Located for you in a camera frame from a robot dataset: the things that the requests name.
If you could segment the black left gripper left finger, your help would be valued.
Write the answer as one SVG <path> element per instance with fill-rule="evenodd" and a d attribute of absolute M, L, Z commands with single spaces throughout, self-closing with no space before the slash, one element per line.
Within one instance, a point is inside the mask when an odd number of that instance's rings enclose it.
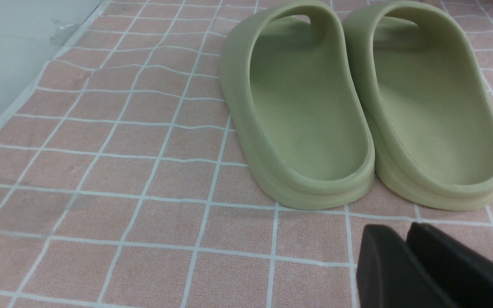
<path fill-rule="evenodd" d="M 387 225 L 364 226 L 356 284 L 362 308 L 454 307 L 454 300 Z"/>

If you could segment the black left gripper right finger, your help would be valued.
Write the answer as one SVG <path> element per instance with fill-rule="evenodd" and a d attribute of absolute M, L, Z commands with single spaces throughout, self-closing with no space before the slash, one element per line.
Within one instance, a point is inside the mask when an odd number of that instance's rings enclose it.
<path fill-rule="evenodd" d="M 406 243 L 428 274 L 461 308 L 493 308 L 493 261 L 426 223 Z"/>

